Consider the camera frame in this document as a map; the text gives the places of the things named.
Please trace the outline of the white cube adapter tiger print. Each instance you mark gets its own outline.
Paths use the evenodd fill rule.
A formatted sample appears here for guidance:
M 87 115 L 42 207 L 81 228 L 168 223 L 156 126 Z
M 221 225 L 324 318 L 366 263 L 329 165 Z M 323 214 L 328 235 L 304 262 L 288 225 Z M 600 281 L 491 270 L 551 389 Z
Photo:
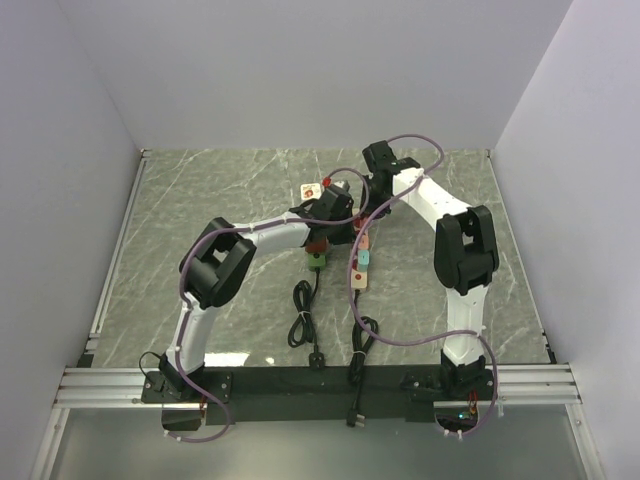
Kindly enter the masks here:
M 300 197 L 302 206 L 310 206 L 319 200 L 324 192 L 321 183 L 305 183 L 300 186 Z

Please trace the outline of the red cube adapter fish print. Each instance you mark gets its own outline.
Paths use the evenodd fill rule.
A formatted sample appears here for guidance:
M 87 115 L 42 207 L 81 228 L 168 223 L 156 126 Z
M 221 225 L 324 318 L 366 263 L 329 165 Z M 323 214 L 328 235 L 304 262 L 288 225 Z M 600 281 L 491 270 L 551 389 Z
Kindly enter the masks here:
M 305 251 L 311 255 L 316 255 L 316 254 L 320 255 L 320 254 L 325 254 L 328 248 L 329 248 L 329 242 L 326 238 L 323 238 L 321 240 L 316 240 L 308 243 L 305 246 Z

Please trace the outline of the light blue charger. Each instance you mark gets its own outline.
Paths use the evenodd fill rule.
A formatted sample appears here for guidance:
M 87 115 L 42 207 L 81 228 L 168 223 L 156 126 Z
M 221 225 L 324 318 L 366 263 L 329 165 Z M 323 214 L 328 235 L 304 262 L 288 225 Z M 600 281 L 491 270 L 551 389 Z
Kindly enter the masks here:
M 356 257 L 358 271 L 366 271 L 370 265 L 370 251 L 359 250 Z

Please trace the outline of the green power strip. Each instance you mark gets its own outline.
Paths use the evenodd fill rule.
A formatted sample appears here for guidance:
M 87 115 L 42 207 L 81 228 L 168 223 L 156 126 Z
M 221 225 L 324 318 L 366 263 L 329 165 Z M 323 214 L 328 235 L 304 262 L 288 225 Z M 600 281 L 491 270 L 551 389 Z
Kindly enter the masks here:
M 308 269 L 312 272 L 320 272 L 326 268 L 327 259 L 325 252 L 308 252 L 307 253 Z

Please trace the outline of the cream power strip red sockets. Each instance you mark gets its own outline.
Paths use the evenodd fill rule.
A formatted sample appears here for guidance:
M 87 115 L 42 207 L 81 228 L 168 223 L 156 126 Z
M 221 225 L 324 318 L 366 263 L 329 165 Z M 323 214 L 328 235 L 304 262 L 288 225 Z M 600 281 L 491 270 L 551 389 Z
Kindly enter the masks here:
M 355 234 L 364 231 L 360 240 L 355 243 L 356 253 L 351 265 L 351 288 L 353 290 L 366 290 L 368 286 L 368 269 L 370 266 L 370 241 L 367 229 L 363 225 L 368 219 L 364 216 L 354 223 Z

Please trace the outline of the salmon small charger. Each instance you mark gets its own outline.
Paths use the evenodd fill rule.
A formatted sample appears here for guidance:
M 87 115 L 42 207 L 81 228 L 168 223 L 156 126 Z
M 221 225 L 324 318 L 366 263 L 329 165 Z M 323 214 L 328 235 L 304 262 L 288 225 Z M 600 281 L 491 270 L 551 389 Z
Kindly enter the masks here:
M 369 237 L 363 236 L 358 243 L 359 250 L 368 250 L 369 249 Z

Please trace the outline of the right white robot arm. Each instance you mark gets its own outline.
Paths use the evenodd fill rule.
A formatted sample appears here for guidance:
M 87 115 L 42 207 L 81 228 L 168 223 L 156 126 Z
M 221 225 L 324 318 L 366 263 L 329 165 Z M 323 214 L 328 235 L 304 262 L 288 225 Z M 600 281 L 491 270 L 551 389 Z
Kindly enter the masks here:
M 491 380 L 481 341 L 484 304 L 499 255 L 491 211 L 457 199 L 385 140 L 363 150 L 369 200 L 377 217 L 396 201 L 411 207 L 435 232 L 434 269 L 447 299 L 447 336 L 436 388 L 460 399 Z

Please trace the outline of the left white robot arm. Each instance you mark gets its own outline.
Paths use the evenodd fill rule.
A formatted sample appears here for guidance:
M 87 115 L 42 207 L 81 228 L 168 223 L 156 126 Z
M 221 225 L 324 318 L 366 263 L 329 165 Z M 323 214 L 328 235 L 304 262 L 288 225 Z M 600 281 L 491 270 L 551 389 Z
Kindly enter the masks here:
M 159 370 L 164 389 L 176 401 L 193 399 L 200 388 L 205 347 L 220 307 L 240 290 L 254 259 L 318 242 L 340 245 L 354 239 L 354 199 L 344 182 L 320 197 L 271 219 L 232 224 L 213 219 L 180 266 L 181 315 Z

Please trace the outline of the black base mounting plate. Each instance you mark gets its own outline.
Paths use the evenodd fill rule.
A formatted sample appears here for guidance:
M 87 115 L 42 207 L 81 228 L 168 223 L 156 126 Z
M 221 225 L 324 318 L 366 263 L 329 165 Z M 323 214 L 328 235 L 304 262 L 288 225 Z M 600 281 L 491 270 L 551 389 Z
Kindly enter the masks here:
M 149 371 L 141 400 L 163 407 L 171 429 L 235 422 L 403 419 L 432 423 L 439 402 L 488 401 L 491 370 L 464 381 L 446 377 L 437 365 L 368 365 L 359 385 L 348 367 L 202 367 L 185 381 L 177 373 Z

